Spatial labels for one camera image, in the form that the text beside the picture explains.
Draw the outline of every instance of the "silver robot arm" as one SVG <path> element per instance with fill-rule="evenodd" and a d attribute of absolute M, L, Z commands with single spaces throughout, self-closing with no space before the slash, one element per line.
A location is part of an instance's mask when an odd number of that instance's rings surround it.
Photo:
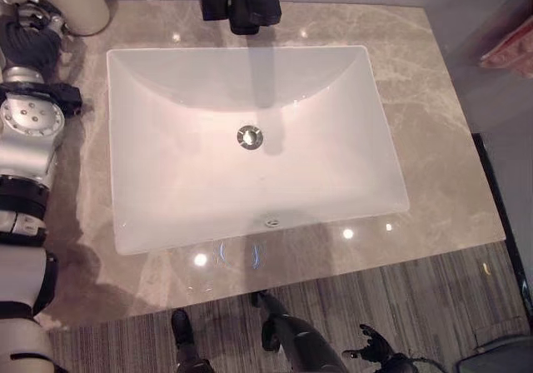
<path fill-rule="evenodd" d="M 0 371 L 65 371 L 33 319 L 53 299 L 57 258 L 42 247 L 43 222 L 65 117 L 75 87 L 46 84 L 60 53 L 63 20 L 45 0 L 0 0 Z"/>

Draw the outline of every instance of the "gray striped carpet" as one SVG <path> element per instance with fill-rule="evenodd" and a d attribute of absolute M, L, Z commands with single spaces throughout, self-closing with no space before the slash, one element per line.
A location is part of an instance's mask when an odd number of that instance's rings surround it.
<path fill-rule="evenodd" d="M 504 243 L 272 290 L 294 316 L 310 321 L 341 352 L 364 346 L 360 323 L 396 350 L 450 371 L 477 346 L 528 334 Z M 261 348 L 261 318 L 247 296 L 189 306 L 198 348 L 217 372 L 290 371 L 283 354 Z M 175 370 L 170 311 L 70 331 L 51 331 L 57 360 L 71 372 Z M 353 372 L 377 366 L 346 361 Z M 433 372 L 433 368 L 421 368 Z"/>

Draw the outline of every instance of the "marble countertop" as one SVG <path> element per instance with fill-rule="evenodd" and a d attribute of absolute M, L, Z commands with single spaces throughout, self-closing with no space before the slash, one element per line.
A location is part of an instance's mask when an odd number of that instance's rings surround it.
<path fill-rule="evenodd" d="M 117 2 L 93 37 L 65 41 L 60 78 L 79 86 L 47 212 L 60 260 L 47 328 L 81 326 L 501 241 L 504 232 L 424 11 L 283 3 L 255 37 L 203 22 L 197 2 Z M 106 51 L 130 47 L 358 44 L 368 48 L 411 209 L 387 216 L 117 254 L 112 229 Z M 351 229 L 353 237 L 342 232 Z M 225 258 L 220 256 L 225 247 Z M 194 256 L 207 255 L 205 266 Z"/>

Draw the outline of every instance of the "white rectangular sink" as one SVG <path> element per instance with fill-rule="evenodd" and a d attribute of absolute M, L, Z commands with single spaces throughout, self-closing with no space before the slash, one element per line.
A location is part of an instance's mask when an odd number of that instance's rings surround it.
<path fill-rule="evenodd" d="M 409 208 L 364 47 L 112 50 L 107 66 L 122 254 Z"/>

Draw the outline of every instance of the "chrome drain stopper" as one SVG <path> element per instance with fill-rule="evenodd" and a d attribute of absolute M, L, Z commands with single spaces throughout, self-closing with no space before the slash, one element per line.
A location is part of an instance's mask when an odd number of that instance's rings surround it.
<path fill-rule="evenodd" d="M 242 148 L 256 150 L 263 143 L 263 133 L 259 127 L 243 126 L 237 132 L 237 141 Z"/>

